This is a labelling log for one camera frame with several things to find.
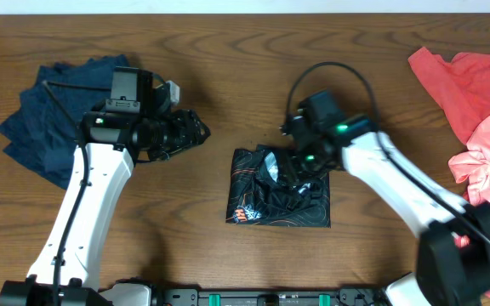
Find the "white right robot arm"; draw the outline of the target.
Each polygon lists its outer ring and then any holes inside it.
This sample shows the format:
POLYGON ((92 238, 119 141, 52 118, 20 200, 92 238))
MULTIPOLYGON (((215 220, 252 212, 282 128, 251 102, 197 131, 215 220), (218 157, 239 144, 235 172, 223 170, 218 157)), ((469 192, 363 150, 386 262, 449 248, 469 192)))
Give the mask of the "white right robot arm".
POLYGON ((382 198, 418 239, 415 271, 384 289, 390 305, 478 305, 490 291, 490 203, 469 204, 410 162, 367 116, 286 117, 290 181, 341 168, 382 198))

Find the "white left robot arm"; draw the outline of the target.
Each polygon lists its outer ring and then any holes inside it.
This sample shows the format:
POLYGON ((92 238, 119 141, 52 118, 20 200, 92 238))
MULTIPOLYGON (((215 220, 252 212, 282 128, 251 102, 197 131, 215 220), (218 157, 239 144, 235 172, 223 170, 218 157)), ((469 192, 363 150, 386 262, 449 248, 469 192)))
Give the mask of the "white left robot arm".
POLYGON ((78 128, 71 180, 49 238, 23 281, 7 280, 1 305, 157 305, 161 294, 142 280, 100 288, 108 229, 141 151, 166 161, 201 145, 210 131, 193 110, 90 111, 78 128))

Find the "black printed cycling jersey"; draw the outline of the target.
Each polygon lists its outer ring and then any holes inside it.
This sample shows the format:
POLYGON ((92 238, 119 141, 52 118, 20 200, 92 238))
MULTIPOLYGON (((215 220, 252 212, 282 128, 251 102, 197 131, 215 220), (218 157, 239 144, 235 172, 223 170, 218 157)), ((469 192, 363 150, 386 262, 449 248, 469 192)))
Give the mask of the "black printed cycling jersey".
POLYGON ((225 221, 228 224, 329 228, 329 177, 286 186, 274 148, 234 150, 225 221))

